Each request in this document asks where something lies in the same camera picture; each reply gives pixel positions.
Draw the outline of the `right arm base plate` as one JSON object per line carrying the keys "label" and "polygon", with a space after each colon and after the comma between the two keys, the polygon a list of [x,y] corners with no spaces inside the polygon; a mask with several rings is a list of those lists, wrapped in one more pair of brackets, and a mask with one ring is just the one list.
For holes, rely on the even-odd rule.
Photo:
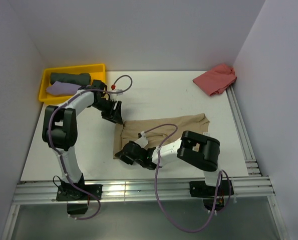
{"label": "right arm base plate", "polygon": [[[204,180],[199,181],[190,181],[190,195],[194,198],[208,198],[212,199],[215,195],[215,189],[214,186],[207,186]],[[234,194],[234,189],[231,180],[222,180],[217,191],[217,196],[229,196],[229,191],[231,191],[231,195]]]}

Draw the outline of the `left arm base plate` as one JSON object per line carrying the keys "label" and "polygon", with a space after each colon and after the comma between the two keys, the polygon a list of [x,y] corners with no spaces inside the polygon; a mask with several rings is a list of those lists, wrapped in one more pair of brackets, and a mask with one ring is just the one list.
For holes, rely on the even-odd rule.
{"label": "left arm base plate", "polygon": [[101,199],[102,185],[101,184],[87,184],[78,186],[83,191],[66,183],[58,188],[56,196],[57,202],[67,203],[67,213],[71,215],[84,215],[88,208],[90,201],[96,201],[93,196],[86,194],[88,192],[94,195],[98,200]]}

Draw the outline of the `beige t shirt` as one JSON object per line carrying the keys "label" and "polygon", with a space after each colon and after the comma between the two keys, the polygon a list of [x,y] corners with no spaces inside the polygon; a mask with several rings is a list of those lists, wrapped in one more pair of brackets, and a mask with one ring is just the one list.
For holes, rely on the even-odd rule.
{"label": "beige t shirt", "polygon": [[116,124],[113,141],[113,158],[116,159],[119,151],[129,141],[136,141],[141,132],[149,131],[145,134],[148,144],[146,149],[158,146],[162,140],[170,135],[176,127],[177,132],[166,140],[165,145],[174,142],[182,137],[184,131],[192,131],[203,134],[208,132],[209,119],[204,113],[197,115],[186,115],[173,118],[147,119],[147,120],[129,120],[122,125]]}

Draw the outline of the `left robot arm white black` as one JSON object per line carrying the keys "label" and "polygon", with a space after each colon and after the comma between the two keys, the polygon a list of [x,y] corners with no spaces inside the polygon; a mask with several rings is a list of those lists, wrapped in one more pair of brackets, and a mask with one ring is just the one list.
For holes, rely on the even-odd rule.
{"label": "left robot arm white black", "polygon": [[78,138],[77,116],[86,108],[94,107],[101,117],[114,124],[123,123],[122,102],[111,99],[111,91],[100,80],[82,86],[64,103],[49,105],[45,109],[42,139],[56,154],[61,167],[61,192],[75,200],[82,199],[86,191],[85,180],[75,153]]}

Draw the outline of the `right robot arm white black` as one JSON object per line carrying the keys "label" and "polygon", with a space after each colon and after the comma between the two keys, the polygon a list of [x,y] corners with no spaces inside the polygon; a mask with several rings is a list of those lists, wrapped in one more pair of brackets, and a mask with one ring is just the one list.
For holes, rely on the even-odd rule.
{"label": "right robot arm white black", "polygon": [[218,179],[218,156],[220,142],[208,135],[186,130],[182,137],[162,147],[149,146],[144,132],[139,134],[136,141],[129,141],[124,147],[114,154],[114,157],[126,164],[134,163],[148,170],[162,168],[177,160],[182,160],[203,171],[205,189],[211,195],[216,195],[222,190],[222,182]]}

